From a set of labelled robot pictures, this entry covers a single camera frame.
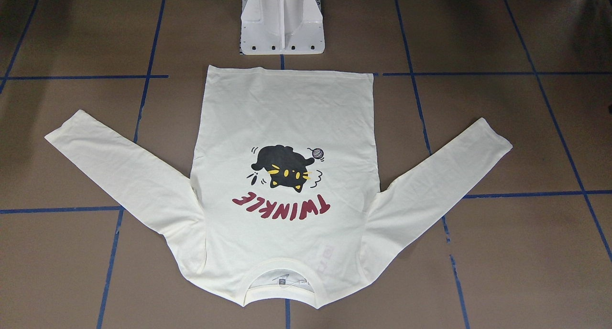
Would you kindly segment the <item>cream long-sleeve cat shirt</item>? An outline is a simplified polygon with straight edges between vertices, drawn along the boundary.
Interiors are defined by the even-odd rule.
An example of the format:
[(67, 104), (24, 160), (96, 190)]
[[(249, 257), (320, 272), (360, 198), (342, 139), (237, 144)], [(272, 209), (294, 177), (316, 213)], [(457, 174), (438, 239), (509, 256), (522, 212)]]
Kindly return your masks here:
[(511, 149), (483, 118), (380, 190), (373, 76), (208, 68), (190, 176), (83, 110), (46, 140), (241, 307), (372, 284)]

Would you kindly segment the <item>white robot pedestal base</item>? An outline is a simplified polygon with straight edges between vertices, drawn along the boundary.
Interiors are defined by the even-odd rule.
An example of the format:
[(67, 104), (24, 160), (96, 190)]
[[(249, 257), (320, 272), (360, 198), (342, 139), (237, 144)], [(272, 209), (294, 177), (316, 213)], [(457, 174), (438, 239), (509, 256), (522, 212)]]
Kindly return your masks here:
[(324, 53), (320, 0), (242, 0), (241, 21), (244, 55)]

